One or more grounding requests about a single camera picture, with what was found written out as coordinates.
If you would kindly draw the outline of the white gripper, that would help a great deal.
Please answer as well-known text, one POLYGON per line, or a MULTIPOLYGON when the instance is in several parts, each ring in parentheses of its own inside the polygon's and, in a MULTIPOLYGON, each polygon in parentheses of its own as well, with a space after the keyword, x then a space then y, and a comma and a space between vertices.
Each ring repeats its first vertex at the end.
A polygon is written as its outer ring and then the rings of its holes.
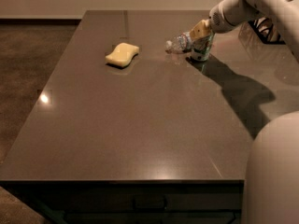
POLYGON ((201 20, 190 30, 191 41, 202 39, 214 33, 223 34, 236 28, 234 7, 231 3, 221 2, 209 12, 209 20, 201 20))

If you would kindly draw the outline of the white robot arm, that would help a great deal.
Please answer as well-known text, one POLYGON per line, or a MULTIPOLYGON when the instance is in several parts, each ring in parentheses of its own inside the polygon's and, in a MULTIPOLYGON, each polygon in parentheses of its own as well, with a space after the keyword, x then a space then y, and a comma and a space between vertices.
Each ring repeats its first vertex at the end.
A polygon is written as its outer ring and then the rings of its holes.
POLYGON ((244 180, 240 224, 299 224, 299 112, 287 107, 298 99, 294 65, 299 56, 299 0, 223 0, 209 18, 190 31, 191 40, 227 33, 239 24, 269 18, 292 58, 277 63, 267 78, 281 99, 281 113, 255 138, 244 180))

